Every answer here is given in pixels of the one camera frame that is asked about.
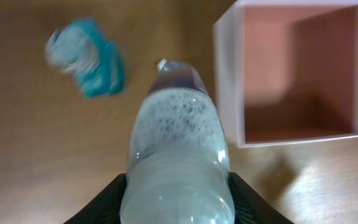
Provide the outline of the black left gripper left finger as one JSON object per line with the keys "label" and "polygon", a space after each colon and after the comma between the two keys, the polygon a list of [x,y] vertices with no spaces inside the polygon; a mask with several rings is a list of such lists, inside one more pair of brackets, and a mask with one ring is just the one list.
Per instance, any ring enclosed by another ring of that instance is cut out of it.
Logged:
{"label": "black left gripper left finger", "polygon": [[126,185],[126,175],[119,174],[64,224],[121,224],[120,209]]}

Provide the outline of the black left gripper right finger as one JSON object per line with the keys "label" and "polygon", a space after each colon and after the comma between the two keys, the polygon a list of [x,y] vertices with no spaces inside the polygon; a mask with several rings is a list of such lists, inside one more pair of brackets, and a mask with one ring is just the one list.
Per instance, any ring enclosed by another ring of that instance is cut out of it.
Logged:
{"label": "black left gripper right finger", "polygon": [[234,202],[235,224],[293,224],[237,173],[230,172],[227,182]]}

